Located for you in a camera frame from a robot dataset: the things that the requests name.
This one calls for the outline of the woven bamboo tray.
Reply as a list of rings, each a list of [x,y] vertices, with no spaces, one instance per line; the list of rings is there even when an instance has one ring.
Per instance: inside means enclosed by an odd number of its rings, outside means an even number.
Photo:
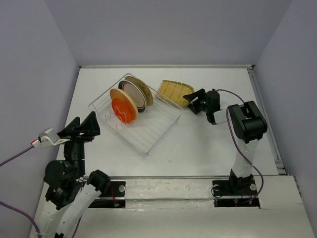
[[[192,86],[171,80],[163,80],[156,95],[168,102],[169,104],[177,104],[185,108],[190,102],[185,100],[183,96],[194,93],[195,90]]]

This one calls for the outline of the orange plate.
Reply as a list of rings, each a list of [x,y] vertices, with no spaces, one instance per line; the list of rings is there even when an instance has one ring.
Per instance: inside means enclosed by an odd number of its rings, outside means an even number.
[[[131,121],[137,118],[137,111],[129,102],[124,102],[123,100],[119,98],[115,98],[111,101],[111,106],[112,106],[114,114],[123,123],[129,124]]]

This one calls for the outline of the plain beige plate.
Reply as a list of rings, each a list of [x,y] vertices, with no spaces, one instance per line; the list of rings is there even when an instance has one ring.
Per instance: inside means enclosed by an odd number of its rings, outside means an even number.
[[[132,106],[134,107],[134,109],[137,111],[137,116],[138,116],[138,110],[136,107],[136,104],[134,103],[134,101],[132,100],[132,98],[125,93],[123,90],[119,89],[119,88],[114,88],[110,90],[110,98],[111,101],[115,98],[119,98],[121,100],[123,100],[124,102],[129,102],[132,104]]]

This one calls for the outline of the large cream bird plate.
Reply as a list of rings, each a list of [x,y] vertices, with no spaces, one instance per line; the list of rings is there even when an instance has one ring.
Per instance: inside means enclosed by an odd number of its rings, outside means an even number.
[[[125,80],[138,86],[143,91],[147,100],[147,106],[152,106],[154,104],[153,95],[150,91],[150,88],[147,86],[145,82],[143,82],[141,79],[138,79],[134,76],[126,76]]]

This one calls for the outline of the white wire dish rack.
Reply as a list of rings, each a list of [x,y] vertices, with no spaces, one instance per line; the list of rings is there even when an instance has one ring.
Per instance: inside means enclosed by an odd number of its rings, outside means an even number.
[[[110,88],[89,104],[89,110],[107,126],[116,131],[142,154],[148,154],[165,134],[178,122],[183,109],[177,104],[169,104],[156,95],[157,90],[148,85],[153,95],[154,104],[147,106],[143,113],[138,112],[135,120],[129,124],[123,123],[113,112],[111,107],[110,90],[118,88],[119,82],[125,80],[126,74]]]

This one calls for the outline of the white plate green red rim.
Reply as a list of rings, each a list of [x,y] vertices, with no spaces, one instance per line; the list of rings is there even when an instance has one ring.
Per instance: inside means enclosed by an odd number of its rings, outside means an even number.
[[[123,90],[132,98],[139,113],[143,113],[146,110],[147,99],[143,91],[138,86],[127,80],[122,80],[119,82],[118,88]]]

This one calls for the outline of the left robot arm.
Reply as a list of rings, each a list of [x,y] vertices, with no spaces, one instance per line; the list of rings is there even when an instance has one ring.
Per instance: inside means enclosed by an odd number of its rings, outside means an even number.
[[[63,160],[50,161],[45,168],[44,183],[48,185],[44,207],[35,226],[34,238],[67,238],[75,224],[99,196],[109,192],[110,177],[100,170],[85,175],[85,143],[101,133],[95,112],[81,121],[73,119],[62,131],[42,131],[33,147],[63,145]]]

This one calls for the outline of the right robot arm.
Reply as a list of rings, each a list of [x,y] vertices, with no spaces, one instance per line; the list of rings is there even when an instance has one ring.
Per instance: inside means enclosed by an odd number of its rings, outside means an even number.
[[[237,97],[241,104],[229,105],[226,110],[220,106],[220,93],[223,89],[205,91],[200,89],[184,95],[189,102],[188,108],[198,114],[204,112],[212,125],[226,122],[233,144],[237,150],[233,167],[227,180],[214,180],[211,194],[216,199],[224,196],[249,195],[253,201],[262,192],[264,177],[254,165],[254,156],[259,141],[267,132],[268,125],[254,101],[245,101],[238,94],[228,91]]]

